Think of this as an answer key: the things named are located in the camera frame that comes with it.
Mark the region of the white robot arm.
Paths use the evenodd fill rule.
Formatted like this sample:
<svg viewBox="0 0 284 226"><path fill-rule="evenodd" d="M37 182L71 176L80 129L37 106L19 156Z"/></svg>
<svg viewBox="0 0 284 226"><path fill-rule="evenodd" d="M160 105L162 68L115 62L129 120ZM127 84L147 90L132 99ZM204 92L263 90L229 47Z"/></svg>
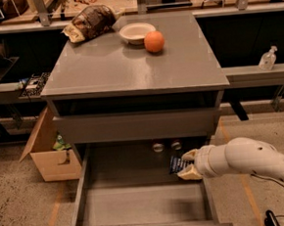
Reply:
<svg viewBox="0 0 284 226"><path fill-rule="evenodd" d="M177 176L185 180L219 177L224 174L254 174L284 182L284 154L268 143L234 138L224 145L206 145L182 156L191 161Z"/></svg>

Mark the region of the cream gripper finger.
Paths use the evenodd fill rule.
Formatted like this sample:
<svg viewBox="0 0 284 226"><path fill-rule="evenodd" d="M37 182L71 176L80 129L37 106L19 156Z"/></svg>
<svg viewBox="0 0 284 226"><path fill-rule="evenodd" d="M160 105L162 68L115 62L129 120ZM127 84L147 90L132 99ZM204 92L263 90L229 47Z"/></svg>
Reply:
<svg viewBox="0 0 284 226"><path fill-rule="evenodd" d="M203 176L196 169L194 164L187 165L184 169L177 173L177 176L184 180L202 180Z"/></svg>
<svg viewBox="0 0 284 226"><path fill-rule="evenodd" d="M182 155L182 158L187 161L194 161L196 154L198 153L197 149L193 149L189 152L186 152Z"/></svg>

